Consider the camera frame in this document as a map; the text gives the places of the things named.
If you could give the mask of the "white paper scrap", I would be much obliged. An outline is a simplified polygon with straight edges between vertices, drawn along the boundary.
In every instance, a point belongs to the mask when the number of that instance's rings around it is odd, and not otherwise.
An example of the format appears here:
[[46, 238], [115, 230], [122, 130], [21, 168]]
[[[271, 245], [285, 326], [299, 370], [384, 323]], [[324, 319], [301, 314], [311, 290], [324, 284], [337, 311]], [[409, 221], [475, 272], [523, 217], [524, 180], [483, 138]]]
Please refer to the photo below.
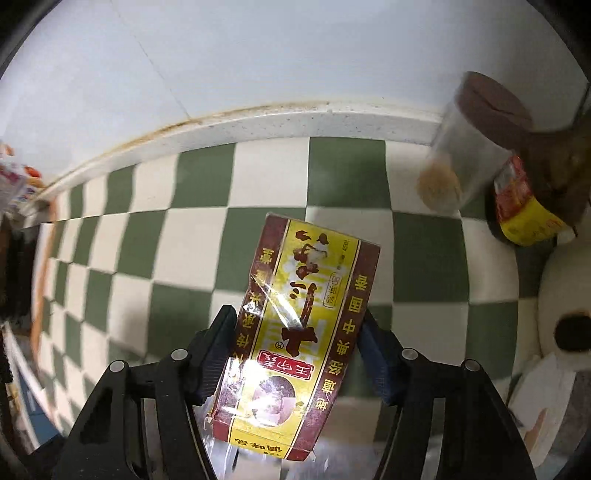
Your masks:
[[570, 401], [576, 373], [564, 369], [554, 353], [534, 357], [509, 399], [526, 450], [535, 468], [549, 454]]

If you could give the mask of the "yellow maroon seasoning box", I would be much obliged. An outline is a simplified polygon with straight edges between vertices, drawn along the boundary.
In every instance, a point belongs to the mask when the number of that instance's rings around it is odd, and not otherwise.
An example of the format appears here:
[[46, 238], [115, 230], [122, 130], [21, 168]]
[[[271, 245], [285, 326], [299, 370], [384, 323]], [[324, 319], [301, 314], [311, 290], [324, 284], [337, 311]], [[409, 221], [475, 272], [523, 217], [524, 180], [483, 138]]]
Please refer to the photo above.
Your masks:
[[379, 257], [374, 243], [266, 216], [211, 408], [215, 439], [307, 459], [355, 352]]

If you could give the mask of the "green white checkered mat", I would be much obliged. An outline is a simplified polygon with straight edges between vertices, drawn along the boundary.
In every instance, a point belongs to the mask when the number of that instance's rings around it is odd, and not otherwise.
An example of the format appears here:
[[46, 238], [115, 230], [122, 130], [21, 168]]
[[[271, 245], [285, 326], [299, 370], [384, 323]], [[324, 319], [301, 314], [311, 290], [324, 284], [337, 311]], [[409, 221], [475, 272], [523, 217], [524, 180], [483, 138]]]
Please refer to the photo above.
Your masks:
[[38, 366], [67, 432], [114, 360], [159, 359], [239, 315], [238, 354], [356, 435], [379, 402], [353, 350], [370, 311], [436, 362], [483, 364], [501, 393], [539, 352], [542, 252], [496, 240], [481, 201], [431, 212], [425, 146], [287, 138], [169, 155], [52, 202]]

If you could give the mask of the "brown sauce bottle yellow label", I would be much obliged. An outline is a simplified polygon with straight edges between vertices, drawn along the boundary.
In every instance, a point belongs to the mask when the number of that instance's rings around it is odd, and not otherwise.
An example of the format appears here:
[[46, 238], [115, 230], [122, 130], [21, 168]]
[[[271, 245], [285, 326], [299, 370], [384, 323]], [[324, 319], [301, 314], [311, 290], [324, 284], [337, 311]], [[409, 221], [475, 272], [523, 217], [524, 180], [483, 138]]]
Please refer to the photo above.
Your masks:
[[554, 131], [526, 132], [485, 196], [489, 229], [521, 247], [581, 221], [590, 194], [590, 113]]

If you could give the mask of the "white electric kettle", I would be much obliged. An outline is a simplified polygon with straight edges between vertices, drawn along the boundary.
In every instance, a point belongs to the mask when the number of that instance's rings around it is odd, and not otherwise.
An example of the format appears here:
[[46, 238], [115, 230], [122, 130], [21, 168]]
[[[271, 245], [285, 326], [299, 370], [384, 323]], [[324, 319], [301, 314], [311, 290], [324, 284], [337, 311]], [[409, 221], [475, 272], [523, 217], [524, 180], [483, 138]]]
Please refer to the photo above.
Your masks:
[[538, 297], [541, 351], [566, 370], [590, 369], [590, 240], [557, 247], [542, 275]]

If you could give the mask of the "clear jar brown lid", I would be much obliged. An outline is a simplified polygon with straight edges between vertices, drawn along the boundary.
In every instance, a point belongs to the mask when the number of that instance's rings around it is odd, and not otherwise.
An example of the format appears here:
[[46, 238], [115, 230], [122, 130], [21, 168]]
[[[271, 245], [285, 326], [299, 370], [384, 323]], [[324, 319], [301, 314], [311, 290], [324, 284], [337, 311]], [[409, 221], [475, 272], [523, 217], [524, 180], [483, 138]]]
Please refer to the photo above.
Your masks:
[[466, 72], [417, 181], [423, 203], [443, 214], [461, 210], [494, 180], [532, 125], [529, 110], [509, 89]]

